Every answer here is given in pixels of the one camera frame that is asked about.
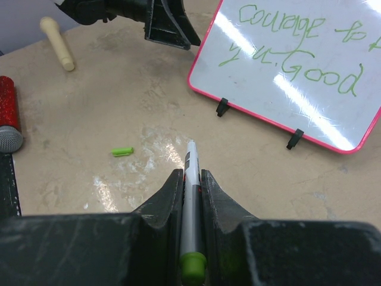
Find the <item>pink framed whiteboard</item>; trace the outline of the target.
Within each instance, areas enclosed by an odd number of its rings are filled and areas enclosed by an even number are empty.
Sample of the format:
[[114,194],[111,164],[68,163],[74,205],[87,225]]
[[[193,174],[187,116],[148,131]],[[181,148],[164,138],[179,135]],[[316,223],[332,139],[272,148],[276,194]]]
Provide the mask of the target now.
[[342,154],[380,118],[379,1],[221,1],[189,87]]

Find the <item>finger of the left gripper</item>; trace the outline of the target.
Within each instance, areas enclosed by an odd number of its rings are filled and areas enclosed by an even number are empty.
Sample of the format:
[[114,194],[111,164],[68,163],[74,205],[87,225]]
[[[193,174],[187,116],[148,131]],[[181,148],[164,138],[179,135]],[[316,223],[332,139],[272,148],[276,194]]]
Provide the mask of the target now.
[[200,46],[201,40],[185,13],[183,0],[169,0],[168,7],[176,20],[176,23],[179,25],[181,31],[184,33],[190,44]]
[[145,23],[145,39],[189,50],[191,43],[176,23],[168,1],[148,1]]

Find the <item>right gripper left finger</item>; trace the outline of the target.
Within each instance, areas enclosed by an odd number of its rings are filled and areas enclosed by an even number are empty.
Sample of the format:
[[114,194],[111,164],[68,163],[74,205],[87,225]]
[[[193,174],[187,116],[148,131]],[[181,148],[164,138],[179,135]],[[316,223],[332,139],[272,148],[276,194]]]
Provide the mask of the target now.
[[130,213],[1,222],[2,285],[179,285],[183,170]]

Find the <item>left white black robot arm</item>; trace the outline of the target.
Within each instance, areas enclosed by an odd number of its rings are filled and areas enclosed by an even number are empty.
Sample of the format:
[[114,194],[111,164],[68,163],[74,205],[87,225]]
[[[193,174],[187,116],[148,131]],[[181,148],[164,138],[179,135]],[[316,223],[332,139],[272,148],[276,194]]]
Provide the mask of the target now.
[[183,1],[174,0],[63,0],[54,4],[75,22],[91,25],[116,17],[144,24],[145,39],[189,50],[201,40],[190,23]]

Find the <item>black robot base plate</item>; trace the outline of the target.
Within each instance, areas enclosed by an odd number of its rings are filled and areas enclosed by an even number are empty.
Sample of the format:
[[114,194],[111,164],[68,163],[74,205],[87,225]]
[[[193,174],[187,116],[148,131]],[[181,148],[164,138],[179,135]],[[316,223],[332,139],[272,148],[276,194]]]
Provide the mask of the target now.
[[21,216],[12,154],[1,153],[0,180],[1,220]]

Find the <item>white whiteboard marker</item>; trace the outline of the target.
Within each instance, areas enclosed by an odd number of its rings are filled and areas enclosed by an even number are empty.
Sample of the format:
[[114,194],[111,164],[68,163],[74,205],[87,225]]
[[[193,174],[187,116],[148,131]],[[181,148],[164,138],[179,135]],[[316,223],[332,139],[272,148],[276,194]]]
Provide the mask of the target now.
[[179,266],[183,285],[204,285],[207,258],[204,250],[201,175],[194,141],[187,144]]

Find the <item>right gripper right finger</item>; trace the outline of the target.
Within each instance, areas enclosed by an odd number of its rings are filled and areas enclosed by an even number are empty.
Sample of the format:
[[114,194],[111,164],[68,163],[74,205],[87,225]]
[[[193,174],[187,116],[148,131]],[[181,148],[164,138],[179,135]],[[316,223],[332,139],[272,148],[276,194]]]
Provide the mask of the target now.
[[211,285],[379,285],[380,231],[354,221],[259,219],[201,172]]

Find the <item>green marker cap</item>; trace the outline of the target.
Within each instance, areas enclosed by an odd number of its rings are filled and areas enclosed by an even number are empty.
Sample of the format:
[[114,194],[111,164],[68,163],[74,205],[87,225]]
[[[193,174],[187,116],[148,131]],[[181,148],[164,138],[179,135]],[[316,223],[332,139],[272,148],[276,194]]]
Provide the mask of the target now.
[[111,154],[114,157],[129,156],[134,153],[133,147],[114,148],[111,150]]

